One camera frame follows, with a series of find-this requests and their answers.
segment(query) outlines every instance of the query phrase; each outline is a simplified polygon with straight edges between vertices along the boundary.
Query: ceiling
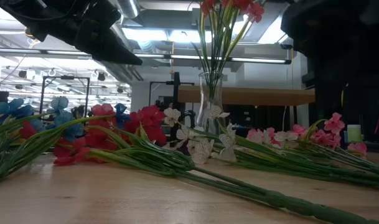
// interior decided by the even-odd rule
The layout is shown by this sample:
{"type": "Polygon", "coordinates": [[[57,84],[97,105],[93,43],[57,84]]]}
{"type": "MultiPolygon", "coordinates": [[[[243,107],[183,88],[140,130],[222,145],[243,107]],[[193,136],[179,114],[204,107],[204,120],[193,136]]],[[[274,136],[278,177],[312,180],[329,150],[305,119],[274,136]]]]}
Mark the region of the ceiling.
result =
{"type": "MultiPolygon", "coordinates": [[[[155,39],[152,35],[134,35],[130,39],[128,30],[161,30],[167,39],[173,39],[175,30],[185,30],[195,32],[195,18],[199,14],[199,5],[193,1],[161,1],[161,0],[139,0],[141,12],[134,19],[123,19],[121,27],[126,32],[122,38],[127,38],[127,48],[134,53],[143,52],[143,49],[138,44],[136,39],[152,40],[155,39]]],[[[260,58],[275,58],[286,59],[288,52],[283,50],[278,44],[259,44],[261,37],[266,33],[271,24],[279,18],[286,9],[287,4],[284,1],[267,1],[264,5],[265,14],[260,23],[254,23],[248,29],[243,40],[237,45],[232,52],[234,57],[260,57],[260,58]]],[[[25,27],[15,20],[11,15],[0,9],[0,47],[3,48],[21,48],[27,49],[52,49],[52,50],[75,50],[71,45],[58,40],[52,36],[48,36],[44,42],[33,43],[33,40],[24,34],[25,27]]],[[[282,36],[282,33],[276,33],[275,36],[282,36]]],[[[180,54],[180,55],[196,55],[192,44],[188,41],[181,41],[176,38],[174,44],[165,40],[153,40],[151,44],[157,53],[160,54],[180,54]]],[[[131,100],[132,82],[141,81],[168,81],[171,79],[170,71],[180,72],[183,82],[198,82],[197,74],[200,71],[200,62],[197,60],[154,60],[144,59],[143,65],[140,67],[130,67],[125,65],[116,65],[106,62],[97,62],[92,59],[82,58],[34,58],[34,57],[15,57],[15,56],[0,56],[0,79],[2,80],[2,88],[7,91],[23,93],[21,96],[30,95],[28,93],[40,93],[42,77],[45,75],[70,75],[74,77],[90,78],[90,105],[99,102],[114,102],[131,100]],[[19,77],[21,70],[33,70],[31,78],[19,77]],[[98,81],[99,73],[105,73],[105,81],[98,81]],[[16,89],[15,83],[26,83],[22,85],[21,90],[16,89]],[[121,86],[124,89],[123,93],[118,93],[117,88],[121,86]]],[[[235,79],[236,72],[240,69],[243,63],[227,63],[224,73],[228,75],[229,80],[235,79]]],[[[85,88],[80,80],[54,80],[58,84],[51,83],[45,91],[57,94],[74,94],[81,95],[85,93],[85,88]],[[69,91],[61,91],[59,88],[62,85],[74,85],[68,87],[69,91]]],[[[72,101],[70,106],[78,106],[83,103],[81,96],[77,97],[76,101],[72,101]]],[[[26,103],[37,106],[38,97],[27,97],[26,103]]]]}

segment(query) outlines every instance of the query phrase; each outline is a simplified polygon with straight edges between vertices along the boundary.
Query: glass vase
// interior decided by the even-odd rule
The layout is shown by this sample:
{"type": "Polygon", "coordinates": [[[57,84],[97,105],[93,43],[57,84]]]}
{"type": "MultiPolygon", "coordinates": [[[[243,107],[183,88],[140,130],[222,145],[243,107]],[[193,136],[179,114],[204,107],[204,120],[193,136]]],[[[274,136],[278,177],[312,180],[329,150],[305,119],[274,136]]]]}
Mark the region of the glass vase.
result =
{"type": "Polygon", "coordinates": [[[223,112],[222,107],[222,78],[220,72],[203,72],[200,78],[200,109],[197,117],[197,126],[211,134],[221,134],[220,125],[226,127],[225,118],[210,118],[206,116],[206,111],[211,110],[213,105],[218,106],[223,112]]]}

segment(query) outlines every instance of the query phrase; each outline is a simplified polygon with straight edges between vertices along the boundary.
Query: table surface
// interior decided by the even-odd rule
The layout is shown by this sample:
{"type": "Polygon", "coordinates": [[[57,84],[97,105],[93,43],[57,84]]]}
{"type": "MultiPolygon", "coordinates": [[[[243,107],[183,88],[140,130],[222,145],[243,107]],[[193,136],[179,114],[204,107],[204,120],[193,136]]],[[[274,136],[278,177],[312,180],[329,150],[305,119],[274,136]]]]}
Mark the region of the table surface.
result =
{"type": "MultiPolygon", "coordinates": [[[[379,162],[379,154],[370,153],[379,162]]],[[[216,164],[203,168],[379,220],[379,190],[216,164]]],[[[129,167],[55,167],[50,156],[0,183],[0,224],[323,223],[184,179],[129,167]]]]}

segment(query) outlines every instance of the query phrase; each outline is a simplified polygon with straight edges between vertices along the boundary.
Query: black machine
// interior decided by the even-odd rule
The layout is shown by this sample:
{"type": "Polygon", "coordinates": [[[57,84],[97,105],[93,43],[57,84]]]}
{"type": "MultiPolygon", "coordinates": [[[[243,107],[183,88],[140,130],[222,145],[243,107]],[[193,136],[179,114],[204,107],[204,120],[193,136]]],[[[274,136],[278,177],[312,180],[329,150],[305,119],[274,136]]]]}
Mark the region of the black machine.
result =
{"type": "Polygon", "coordinates": [[[52,35],[95,60],[142,64],[110,29],[121,14],[107,0],[0,0],[0,7],[39,41],[52,35]]]}
{"type": "Polygon", "coordinates": [[[379,0],[292,2],[281,29],[307,57],[303,82],[315,87],[315,119],[342,113],[372,141],[379,133],[379,0]]]}

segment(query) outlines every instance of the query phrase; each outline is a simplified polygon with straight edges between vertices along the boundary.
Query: wooden shelf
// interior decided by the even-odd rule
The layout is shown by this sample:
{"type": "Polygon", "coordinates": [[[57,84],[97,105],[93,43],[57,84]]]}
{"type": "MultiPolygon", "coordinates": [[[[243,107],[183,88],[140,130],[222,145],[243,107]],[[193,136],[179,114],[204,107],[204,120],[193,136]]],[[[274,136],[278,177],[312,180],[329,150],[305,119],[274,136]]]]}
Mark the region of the wooden shelf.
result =
{"type": "MultiPolygon", "coordinates": [[[[200,103],[199,86],[180,86],[178,101],[200,103]]],[[[224,105],[298,106],[315,102],[314,90],[223,88],[224,105]]]]}

